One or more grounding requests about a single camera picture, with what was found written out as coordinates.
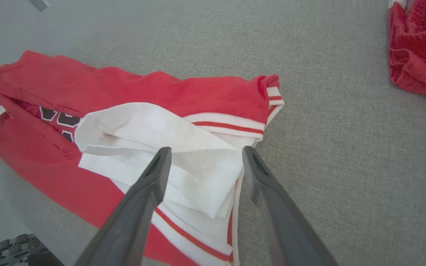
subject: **printed number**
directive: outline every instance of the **printed number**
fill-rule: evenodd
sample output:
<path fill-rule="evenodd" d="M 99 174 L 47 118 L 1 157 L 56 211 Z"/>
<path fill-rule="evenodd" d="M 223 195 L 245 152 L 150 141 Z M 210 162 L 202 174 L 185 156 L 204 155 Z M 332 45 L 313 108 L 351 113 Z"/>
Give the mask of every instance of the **printed number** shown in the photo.
<path fill-rule="evenodd" d="M 64 136 L 67 141 L 73 142 L 73 135 L 71 134 L 71 132 L 62 130 L 62 136 Z"/>
<path fill-rule="evenodd" d="M 76 116 L 71 116 L 66 113 L 59 113 L 58 111 L 50 110 L 47 108 L 39 107 L 40 110 L 40 118 L 45 121 L 53 121 L 55 116 L 59 114 L 57 118 L 57 124 L 61 126 L 74 128 L 80 123 L 80 118 Z M 68 141 L 73 142 L 73 134 L 72 132 L 62 130 L 62 136 L 66 138 Z"/>
<path fill-rule="evenodd" d="M 40 106 L 39 106 L 39 110 L 40 110 L 40 118 L 46 121 L 52 121 L 58 113 L 57 111 L 46 109 Z"/>
<path fill-rule="evenodd" d="M 66 113 L 60 113 L 59 118 L 57 118 L 57 124 L 61 126 L 76 127 L 79 122 L 79 117 L 70 116 Z"/>

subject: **gray fabric surface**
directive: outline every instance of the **gray fabric surface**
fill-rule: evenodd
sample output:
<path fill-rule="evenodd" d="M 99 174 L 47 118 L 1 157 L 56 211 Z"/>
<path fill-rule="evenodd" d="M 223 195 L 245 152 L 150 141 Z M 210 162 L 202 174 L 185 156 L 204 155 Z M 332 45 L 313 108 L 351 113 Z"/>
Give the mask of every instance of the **gray fabric surface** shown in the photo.
<path fill-rule="evenodd" d="M 259 153 L 342 266 L 426 265 L 426 98 L 387 66 L 387 0 L 0 0 L 0 65 L 25 50 L 184 79 L 278 74 Z M 0 197 L 66 265 L 96 229 L 0 161 Z M 240 258 L 271 265 L 243 187 Z"/>

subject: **red fabric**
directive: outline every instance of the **red fabric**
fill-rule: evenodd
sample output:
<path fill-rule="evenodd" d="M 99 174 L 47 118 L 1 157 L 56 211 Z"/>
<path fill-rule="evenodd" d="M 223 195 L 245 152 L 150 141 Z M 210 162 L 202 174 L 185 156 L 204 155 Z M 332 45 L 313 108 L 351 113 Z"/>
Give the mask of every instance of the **red fabric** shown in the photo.
<path fill-rule="evenodd" d="M 235 126 L 235 125 L 231 125 L 231 124 L 228 124 L 228 123 L 194 122 L 193 124 L 195 126 L 216 126 L 216 127 L 230 128 L 230 129 L 245 131 L 245 132 L 259 133 L 259 134 L 262 134 L 262 135 L 264 134 L 263 130 L 248 128 L 248 127 L 244 127 L 244 126 Z"/>
<path fill-rule="evenodd" d="M 426 0 L 389 10 L 389 70 L 400 88 L 426 96 Z"/>
<path fill-rule="evenodd" d="M 224 261 L 227 261 L 229 256 L 210 248 L 209 246 L 203 244 L 203 242 L 199 241 L 198 239 L 192 237 L 190 234 L 185 232 L 183 229 L 181 229 L 178 225 L 176 225 L 171 219 L 167 217 L 163 212 L 161 212 L 159 209 L 156 209 L 154 212 L 159 214 L 162 219 L 164 219 L 167 224 L 169 224 L 175 231 L 179 232 L 184 238 L 188 239 L 190 242 L 195 244 L 196 246 L 200 247 L 204 251 L 206 251 L 208 254 L 217 257 L 218 259 L 222 259 Z"/>
<path fill-rule="evenodd" d="M 61 135 L 75 128 L 61 126 L 57 118 L 42 120 L 40 106 L 83 117 L 127 102 L 149 102 L 178 116 L 217 112 L 266 123 L 271 84 L 278 85 L 277 76 L 181 81 L 162 72 L 140 76 L 28 51 L 17 63 L 0 67 L 0 105 L 7 110 L 0 116 L 0 157 L 49 198 L 101 227 L 124 194 L 108 178 L 78 168 L 80 151 Z M 172 266 L 195 265 L 154 226 L 144 255 Z"/>

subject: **white fabric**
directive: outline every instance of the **white fabric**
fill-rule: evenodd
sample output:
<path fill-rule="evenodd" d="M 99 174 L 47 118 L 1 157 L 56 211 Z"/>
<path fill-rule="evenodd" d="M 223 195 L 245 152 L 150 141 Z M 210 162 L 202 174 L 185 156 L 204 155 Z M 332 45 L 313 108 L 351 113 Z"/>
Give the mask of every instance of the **white fabric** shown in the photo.
<path fill-rule="evenodd" d="M 242 169 L 240 149 L 150 103 L 127 103 L 87 114 L 75 131 L 75 143 L 83 152 L 79 167 L 129 186 L 159 148 L 171 147 L 165 198 L 211 218 Z"/>
<path fill-rule="evenodd" d="M 226 113 L 195 113 L 193 115 L 184 116 L 183 119 L 191 123 L 196 122 L 213 122 L 227 123 L 234 126 L 253 128 L 264 130 L 264 123 L 260 123 L 251 119 L 238 116 L 227 115 Z"/>
<path fill-rule="evenodd" d="M 184 254 L 187 254 L 188 257 L 201 266 L 229 266 L 230 263 L 227 261 L 220 260 L 215 256 L 212 256 L 201 249 L 199 246 L 196 246 L 187 238 L 179 234 L 172 227 L 170 227 L 167 222 L 162 219 L 156 212 L 152 214 L 151 223 L 159 229 L 160 232 L 167 238 L 167 240 L 172 243 L 179 251 Z"/>
<path fill-rule="evenodd" d="M 277 87 L 268 96 L 280 96 Z M 283 107 L 274 106 L 267 125 Z M 226 123 L 195 126 L 196 122 Z M 126 193 L 160 147 L 172 147 L 172 165 L 164 201 L 159 211 L 189 236 L 229 256 L 239 265 L 238 210 L 244 176 L 242 148 L 255 146 L 262 133 L 235 127 L 265 129 L 265 124 L 222 113 L 200 113 L 180 118 L 149 103 L 128 103 L 89 113 L 75 132 L 75 143 L 83 152 L 79 167 L 111 178 Z M 232 246 L 227 244 L 232 216 Z M 154 212 L 152 224 L 182 253 L 201 266 L 225 266 L 221 260 L 191 242 Z"/>
<path fill-rule="evenodd" d="M 390 0 L 389 1 L 389 9 L 394 6 L 394 3 L 397 2 L 401 5 L 401 7 L 405 8 L 407 5 L 407 0 Z"/>

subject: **red and white stripe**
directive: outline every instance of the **red and white stripe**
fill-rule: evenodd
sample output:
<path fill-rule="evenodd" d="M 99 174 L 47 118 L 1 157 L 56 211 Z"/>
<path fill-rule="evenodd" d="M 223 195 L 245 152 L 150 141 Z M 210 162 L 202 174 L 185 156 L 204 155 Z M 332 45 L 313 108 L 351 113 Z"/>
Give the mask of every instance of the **red and white stripe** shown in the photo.
<path fill-rule="evenodd" d="M 276 86 L 267 88 L 267 96 L 269 111 L 266 123 L 226 113 L 195 113 L 183 118 L 209 132 L 253 137 L 261 141 L 266 126 L 285 104 Z"/>
<path fill-rule="evenodd" d="M 198 265 L 225 266 L 232 253 L 227 243 L 220 244 L 205 237 L 159 205 L 152 214 L 151 223 L 183 254 Z"/>
<path fill-rule="evenodd" d="M 267 116 L 266 126 L 269 125 L 274 116 L 279 113 L 280 109 L 282 109 L 285 104 L 282 96 L 279 93 L 279 88 L 276 86 L 267 88 L 267 96 L 269 99 L 269 113 Z"/>
<path fill-rule="evenodd" d="M 264 130 L 274 116 L 282 109 L 285 102 L 277 87 L 267 88 L 269 110 L 267 122 L 261 123 L 251 119 L 227 115 L 225 113 L 196 113 L 184 119 L 212 133 L 226 133 L 237 136 L 253 137 L 255 146 L 262 140 Z M 229 243 L 212 241 L 193 227 L 176 217 L 162 204 L 152 215 L 152 224 L 180 252 L 188 256 L 198 265 L 238 266 L 238 213 L 244 171 L 236 183 L 233 199 L 232 216 L 229 223 Z"/>

